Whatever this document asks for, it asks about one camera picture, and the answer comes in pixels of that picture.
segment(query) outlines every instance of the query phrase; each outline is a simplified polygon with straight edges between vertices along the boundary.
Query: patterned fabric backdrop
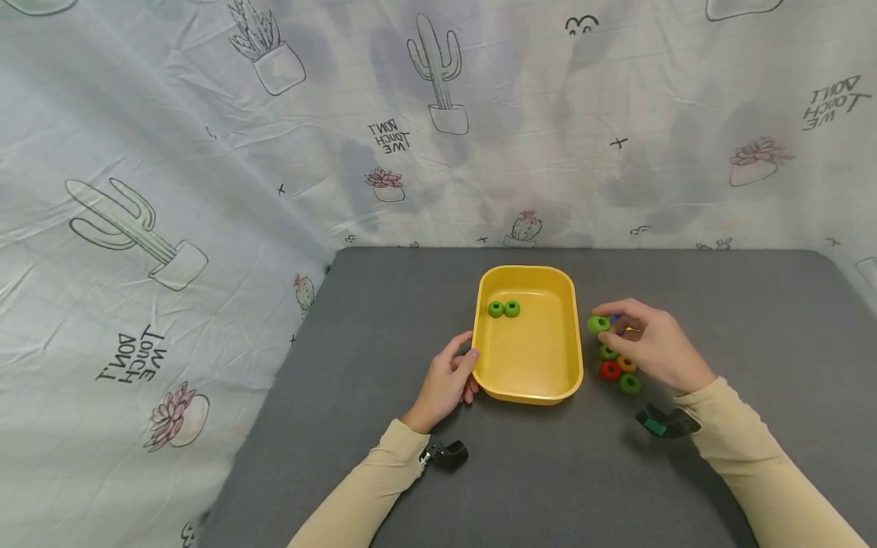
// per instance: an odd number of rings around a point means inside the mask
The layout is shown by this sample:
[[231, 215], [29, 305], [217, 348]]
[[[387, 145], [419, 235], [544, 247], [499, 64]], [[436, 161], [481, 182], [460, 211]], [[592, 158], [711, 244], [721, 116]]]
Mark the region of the patterned fabric backdrop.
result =
[[873, 0], [0, 0], [7, 543], [193, 546], [343, 246], [811, 249], [874, 306], [875, 26]]

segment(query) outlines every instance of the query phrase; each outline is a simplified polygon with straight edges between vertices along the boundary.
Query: gray table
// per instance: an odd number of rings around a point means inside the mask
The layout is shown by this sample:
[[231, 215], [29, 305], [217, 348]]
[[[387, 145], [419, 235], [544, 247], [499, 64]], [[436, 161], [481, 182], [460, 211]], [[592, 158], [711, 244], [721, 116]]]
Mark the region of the gray table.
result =
[[436, 434], [469, 461], [428, 469], [373, 546], [755, 546], [742, 510], [689, 440], [634, 420], [669, 407], [645, 382], [622, 397], [595, 374], [591, 306], [634, 296], [670, 310], [789, 455], [877, 544], [877, 321], [806, 252], [347, 249], [339, 253], [241, 449], [204, 548], [285, 546], [417, 393], [431, 357], [472, 326], [481, 275], [560, 268], [578, 295], [587, 374], [539, 408], [479, 395]]

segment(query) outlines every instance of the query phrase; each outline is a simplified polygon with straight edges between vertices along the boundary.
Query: long sleeve shirt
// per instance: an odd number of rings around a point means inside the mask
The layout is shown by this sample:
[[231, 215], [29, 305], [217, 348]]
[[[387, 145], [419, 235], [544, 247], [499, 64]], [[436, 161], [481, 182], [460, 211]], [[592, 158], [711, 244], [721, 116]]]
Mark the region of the long sleeve shirt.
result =
[[[676, 403], [701, 424], [691, 438], [737, 498], [761, 548], [867, 548], [725, 379]], [[396, 499], [423, 472], [418, 457], [428, 440], [393, 421], [288, 548], [368, 548]]]

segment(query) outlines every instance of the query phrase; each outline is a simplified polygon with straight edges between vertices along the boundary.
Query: tray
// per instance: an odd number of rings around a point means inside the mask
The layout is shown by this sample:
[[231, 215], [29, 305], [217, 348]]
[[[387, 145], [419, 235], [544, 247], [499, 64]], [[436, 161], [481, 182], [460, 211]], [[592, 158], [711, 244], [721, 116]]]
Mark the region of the tray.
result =
[[[488, 304], [518, 301], [518, 317], [491, 317]], [[478, 286], [472, 346], [481, 351], [474, 376], [497, 400], [555, 405], [581, 385], [575, 286], [551, 267], [505, 265]]]

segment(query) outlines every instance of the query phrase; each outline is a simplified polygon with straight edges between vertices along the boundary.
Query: red ring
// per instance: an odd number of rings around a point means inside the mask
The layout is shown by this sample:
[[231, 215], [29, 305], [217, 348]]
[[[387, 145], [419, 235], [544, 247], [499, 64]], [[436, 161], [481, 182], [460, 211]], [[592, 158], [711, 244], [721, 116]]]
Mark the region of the red ring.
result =
[[621, 378], [621, 367], [614, 361], [604, 361], [600, 366], [600, 378], [604, 381], [617, 381]]

